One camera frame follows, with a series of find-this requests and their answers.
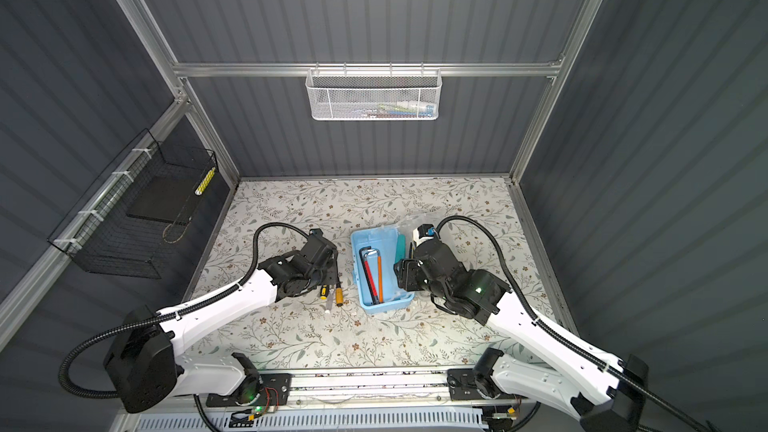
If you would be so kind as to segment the orange handled black screwdriver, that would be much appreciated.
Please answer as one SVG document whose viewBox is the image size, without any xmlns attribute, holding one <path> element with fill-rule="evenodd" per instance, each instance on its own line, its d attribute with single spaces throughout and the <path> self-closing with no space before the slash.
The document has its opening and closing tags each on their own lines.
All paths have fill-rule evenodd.
<svg viewBox="0 0 768 432">
<path fill-rule="evenodd" d="M 336 307 L 342 307 L 344 305 L 343 287 L 340 279 L 336 280 L 334 303 Z"/>
</svg>

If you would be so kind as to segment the light blue plastic tool box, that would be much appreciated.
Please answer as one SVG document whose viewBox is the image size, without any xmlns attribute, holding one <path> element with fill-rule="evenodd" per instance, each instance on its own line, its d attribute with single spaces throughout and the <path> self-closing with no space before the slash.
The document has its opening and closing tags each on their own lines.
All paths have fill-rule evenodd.
<svg viewBox="0 0 768 432">
<path fill-rule="evenodd" d="M 361 229 L 351 233 L 354 279 L 359 302 L 368 315 L 407 308 L 421 290 L 406 291 L 398 285 L 394 265 L 409 258 L 414 245 L 414 231 L 421 225 L 436 226 L 436 212 L 409 215 L 399 222 Z"/>
</svg>

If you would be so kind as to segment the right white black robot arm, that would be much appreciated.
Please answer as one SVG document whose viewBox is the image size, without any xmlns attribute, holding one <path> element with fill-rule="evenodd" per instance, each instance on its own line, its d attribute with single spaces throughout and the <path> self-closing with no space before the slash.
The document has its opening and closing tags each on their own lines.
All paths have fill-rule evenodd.
<svg viewBox="0 0 768 432">
<path fill-rule="evenodd" d="M 643 395 L 610 372 L 616 368 L 644 381 L 646 365 L 599 351 L 534 309 L 525 308 L 510 284 L 483 269 L 468 269 L 448 245 L 432 238 L 394 266 L 398 285 L 426 291 L 437 308 L 474 320 L 512 338 L 541 365 L 490 347 L 474 365 L 472 382 L 481 396 L 524 396 L 576 419 L 585 431 L 636 431 Z"/>
</svg>

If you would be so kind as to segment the long black hex key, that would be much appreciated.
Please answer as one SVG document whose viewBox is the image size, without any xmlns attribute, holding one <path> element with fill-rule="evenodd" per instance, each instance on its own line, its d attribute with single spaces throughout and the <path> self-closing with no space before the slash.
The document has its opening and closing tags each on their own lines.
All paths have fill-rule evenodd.
<svg viewBox="0 0 768 432">
<path fill-rule="evenodd" d="M 365 251 L 364 266 L 366 267 L 366 270 L 367 270 L 368 285 L 371 288 L 372 303 L 374 305 L 377 305 L 377 304 L 379 304 L 379 302 L 378 302 L 378 291 L 377 291 L 377 287 L 376 287 L 374 266 L 372 264 L 372 262 L 375 259 L 376 259 L 376 249 L 368 248 Z"/>
</svg>

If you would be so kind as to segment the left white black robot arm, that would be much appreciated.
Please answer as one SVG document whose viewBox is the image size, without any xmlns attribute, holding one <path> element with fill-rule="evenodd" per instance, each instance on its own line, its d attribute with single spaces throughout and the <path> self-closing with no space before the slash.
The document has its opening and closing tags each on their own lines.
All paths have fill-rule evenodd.
<svg viewBox="0 0 768 432">
<path fill-rule="evenodd" d="M 246 314 L 326 285 L 337 275 L 337 257 L 337 247 L 313 229 L 300 249 L 253 264 L 245 282 L 166 308 L 166 322 L 119 334 L 104 367 L 124 409 L 140 413 L 168 397 L 187 395 L 231 397 L 242 406 L 263 404 L 264 382 L 245 354 L 201 359 L 189 349 Z"/>
</svg>

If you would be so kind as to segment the teal utility knife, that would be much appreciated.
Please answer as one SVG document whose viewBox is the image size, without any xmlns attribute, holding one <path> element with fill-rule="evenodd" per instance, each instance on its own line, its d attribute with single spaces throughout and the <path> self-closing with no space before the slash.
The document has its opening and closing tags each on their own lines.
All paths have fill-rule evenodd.
<svg viewBox="0 0 768 432">
<path fill-rule="evenodd" d="M 397 264 L 401 260 L 407 257 L 407 240 L 406 236 L 399 234 L 397 237 L 397 243 L 395 248 L 394 263 Z"/>
</svg>

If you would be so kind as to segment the red handled hex key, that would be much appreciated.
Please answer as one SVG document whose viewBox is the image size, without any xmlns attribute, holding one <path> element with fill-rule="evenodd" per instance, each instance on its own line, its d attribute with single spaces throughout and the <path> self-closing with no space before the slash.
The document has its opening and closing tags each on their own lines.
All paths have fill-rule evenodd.
<svg viewBox="0 0 768 432">
<path fill-rule="evenodd" d="M 361 248 L 359 250 L 358 254 L 359 254 L 359 258 L 360 258 L 361 265 L 362 265 L 362 268 L 363 268 L 363 273 L 364 273 L 365 281 L 366 281 L 366 284 L 367 284 L 367 287 L 368 287 L 368 290 L 369 290 L 369 294 L 370 294 L 370 297 L 371 297 L 371 302 L 372 302 L 373 305 L 378 305 L 379 304 L 379 294 L 378 294 L 378 291 L 377 291 L 376 286 L 375 286 L 375 280 L 373 278 L 373 275 L 372 275 L 372 272 L 371 272 L 371 269 L 370 269 L 370 264 L 368 262 L 369 257 L 371 255 L 375 254 L 375 250 L 372 247 L 367 246 L 367 247 Z"/>
</svg>

